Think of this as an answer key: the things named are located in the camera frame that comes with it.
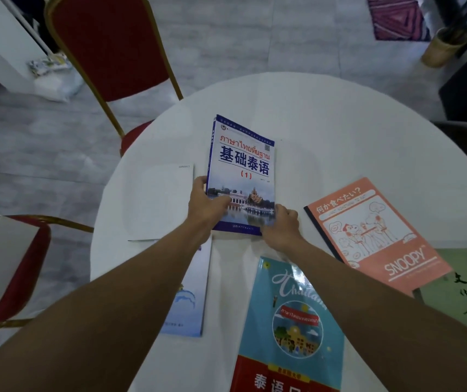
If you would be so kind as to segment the red chair with gold frame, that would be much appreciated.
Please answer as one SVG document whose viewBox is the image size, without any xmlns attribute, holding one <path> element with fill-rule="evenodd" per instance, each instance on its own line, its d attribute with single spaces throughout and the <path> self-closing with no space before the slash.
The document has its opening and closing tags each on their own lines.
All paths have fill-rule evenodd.
<svg viewBox="0 0 467 392">
<path fill-rule="evenodd" d="M 117 131 L 121 156 L 153 120 L 126 133 L 111 102 L 166 81 L 184 98 L 148 0 L 48 0 L 44 14 L 48 31 Z"/>
<path fill-rule="evenodd" d="M 94 228 L 68 219 L 47 215 L 10 215 L 8 218 L 37 227 L 36 236 L 22 256 L 15 274 L 9 280 L 0 300 L 0 329 L 26 326 L 33 318 L 13 319 L 28 304 L 37 284 L 42 265 L 51 243 L 50 225 L 93 233 Z"/>
</svg>

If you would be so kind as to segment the blue textbook with palace photo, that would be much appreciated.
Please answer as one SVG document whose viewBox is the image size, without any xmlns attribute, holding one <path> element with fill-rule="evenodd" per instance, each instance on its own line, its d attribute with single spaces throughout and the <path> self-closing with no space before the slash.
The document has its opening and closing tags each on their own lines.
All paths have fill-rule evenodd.
<svg viewBox="0 0 467 392">
<path fill-rule="evenodd" d="M 206 194 L 229 199 L 213 230 L 261 236 L 275 220 L 275 142 L 216 115 Z"/>
</svg>

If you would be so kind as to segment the person's right forearm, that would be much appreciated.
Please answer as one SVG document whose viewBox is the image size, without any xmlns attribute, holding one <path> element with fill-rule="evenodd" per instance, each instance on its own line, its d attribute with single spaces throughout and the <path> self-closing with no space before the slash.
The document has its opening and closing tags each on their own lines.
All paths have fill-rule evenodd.
<svg viewBox="0 0 467 392">
<path fill-rule="evenodd" d="M 265 242 L 296 264 L 389 392 L 467 392 L 467 327 L 300 236 Z"/>
</svg>

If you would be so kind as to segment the person's left hand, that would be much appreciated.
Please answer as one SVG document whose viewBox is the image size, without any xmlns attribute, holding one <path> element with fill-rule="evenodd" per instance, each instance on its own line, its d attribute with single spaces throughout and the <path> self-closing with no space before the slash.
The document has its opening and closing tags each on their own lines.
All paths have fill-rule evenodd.
<svg viewBox="0 0 467 392">
<path fill-rule="evenodd" d="M 227 210 L 225 212 L 206 210 L 207 198 L 209 198 L 205 192 L 206 183 L 206 176 L 199 176 L 194 180 L 186 219 L 200 232 L 209 235 Z"/>
</svg>

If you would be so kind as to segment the orange cartoon notebook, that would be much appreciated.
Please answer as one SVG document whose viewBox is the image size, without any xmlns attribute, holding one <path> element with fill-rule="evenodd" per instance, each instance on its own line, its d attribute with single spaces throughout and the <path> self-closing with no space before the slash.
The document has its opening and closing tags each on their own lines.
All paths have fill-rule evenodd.
<svg viewBox="0 0 467 392">
<path fill-rule="evenodd" d="M 336 259 L 408 296 L 453 271 L 367 177 L 304 210 Z"/>
</svg>

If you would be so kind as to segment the person's right hand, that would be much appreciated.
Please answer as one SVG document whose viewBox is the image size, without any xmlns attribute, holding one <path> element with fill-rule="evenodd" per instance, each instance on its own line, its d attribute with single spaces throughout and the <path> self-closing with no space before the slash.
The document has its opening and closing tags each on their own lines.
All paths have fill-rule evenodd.
<svg viewBox="0 0 467 392">
<path fill-rule="evenodd" d="M 264 242 L 273 250 L 290 254 L 304 239 L 299 230 L 298 213 L 289 210 L 289 222 L 285 225 L 265 225 L 261 228 Z"/>
</svg>

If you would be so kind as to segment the white paper sheet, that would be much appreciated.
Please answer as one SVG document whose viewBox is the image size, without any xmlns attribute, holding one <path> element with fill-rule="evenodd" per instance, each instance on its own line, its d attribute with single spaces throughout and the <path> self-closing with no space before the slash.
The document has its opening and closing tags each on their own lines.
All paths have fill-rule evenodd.
<svg viewBox="0 0 467 392">
<path fill-rule="evenodd" d="M 132 166 L 124 174 L 122 220 L 128 241 L 157 240 L 183 223 L 194 164 Z"/>
</svg>

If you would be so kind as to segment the white cabinet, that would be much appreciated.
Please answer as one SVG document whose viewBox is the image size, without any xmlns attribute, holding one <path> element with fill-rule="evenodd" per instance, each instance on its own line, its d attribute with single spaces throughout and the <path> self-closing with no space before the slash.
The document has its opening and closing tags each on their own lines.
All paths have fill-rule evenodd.
<svg viewBox="0 0 467 392">
<path fill-rule="evenodd" d="M 12 93 L 35 95 L 28 62 L 53 54 L 38 32 L 11 0 L 0 0 L 0 84 Z"/>
</svg>

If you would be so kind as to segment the pink patterned rug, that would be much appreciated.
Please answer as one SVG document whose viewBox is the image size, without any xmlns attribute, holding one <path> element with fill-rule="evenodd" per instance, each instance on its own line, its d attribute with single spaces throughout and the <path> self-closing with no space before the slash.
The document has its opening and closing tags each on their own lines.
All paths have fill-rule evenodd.
<svg viewBox="0 0 467 392">
<path fill-rule="evenodd" d="M 367 0 L 377 41 L 429 42 L 431 33 L 417 0 Z"/>
</svg>

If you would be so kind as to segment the white and light blue book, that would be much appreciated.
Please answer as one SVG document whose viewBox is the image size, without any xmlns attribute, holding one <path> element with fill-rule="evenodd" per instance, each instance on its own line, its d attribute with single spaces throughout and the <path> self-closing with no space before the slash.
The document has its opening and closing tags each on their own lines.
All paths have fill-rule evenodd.
<svg viewBox="0 0 467 392">
<path fill-rule="evenodd" d="M 203 332 L 212 237 L 200 245 L 187 269 L 161 333 L 199 338 Z"/>
</svg>

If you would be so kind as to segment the white plastic bag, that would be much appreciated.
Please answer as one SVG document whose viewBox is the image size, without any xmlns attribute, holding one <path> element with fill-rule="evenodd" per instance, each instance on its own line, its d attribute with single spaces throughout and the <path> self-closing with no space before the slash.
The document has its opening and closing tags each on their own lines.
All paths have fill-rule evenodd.
<svg viewBox="0 0 467 392">
<path fill-rule="evenodd" d="M 33 76 L 34 94 L 49 101 L 68 103 L 85 84 L 64 52 L 30 60 L 26 65 Z"/>
</svg>

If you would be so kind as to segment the person's left forearm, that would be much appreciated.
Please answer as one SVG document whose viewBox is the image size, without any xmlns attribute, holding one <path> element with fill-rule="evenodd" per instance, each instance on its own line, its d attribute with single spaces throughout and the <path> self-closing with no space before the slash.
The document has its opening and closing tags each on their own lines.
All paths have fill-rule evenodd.
<svg viewBox="0 0 467 392">
<path fill-rule="evenodd" d="M 187 219 L 0 347 L 0 392 L 128 392 L 212 226 Z"/>
</svg>

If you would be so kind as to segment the teal and red textbook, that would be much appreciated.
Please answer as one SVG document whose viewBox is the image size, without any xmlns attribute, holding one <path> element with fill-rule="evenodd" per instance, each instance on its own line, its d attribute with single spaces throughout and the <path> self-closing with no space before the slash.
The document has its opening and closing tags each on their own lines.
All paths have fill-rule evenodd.
<svg viewBox="0 0 467 392">
<path fill-rule="evenodd" d="M 339 392 L 344 334 L 302 271 L 260 257 L 230 392 Z"/>
</svg>

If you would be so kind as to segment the woven basket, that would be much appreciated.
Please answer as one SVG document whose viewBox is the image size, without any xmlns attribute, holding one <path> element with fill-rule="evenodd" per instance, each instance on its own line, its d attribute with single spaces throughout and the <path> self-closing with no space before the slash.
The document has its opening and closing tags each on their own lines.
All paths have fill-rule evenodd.
<svg viewBox="0 0 467 392">
<path fill-rule="evenodd" d="M 420 59 L 421 63 L 429 68 L 441 68 L 445 66 L 466 43 L 466 29 L 443 27 L 436 32 L 425 52 L 422 54 Z"/>
</svg>

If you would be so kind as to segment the white tablecloth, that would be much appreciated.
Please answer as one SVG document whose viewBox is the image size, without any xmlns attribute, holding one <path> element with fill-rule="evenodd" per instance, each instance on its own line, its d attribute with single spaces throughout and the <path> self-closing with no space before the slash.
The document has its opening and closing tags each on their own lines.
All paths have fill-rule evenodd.
<svg viewBox="0 0 467 392">
<path fill-rule="evenodd" d="M 171 106 L 136 139 L 103 191 L 91 280 L 146 249 L 127 241 L 123 178 L 161 164 L 208 167 L 220 114 L 276 144 L 276 201 L 297 210 L 303 236 L 327 250 L 303 207 L 367 177 L 436 248 L 467 248 L 467 156 L 437 127 L 380 92 L 339 78 L 267 72 L 211 85 Z M 204 333 L 159 335 L 129 392 L 228 392 L 261 239 L 215 232 Z"/>
</svg>

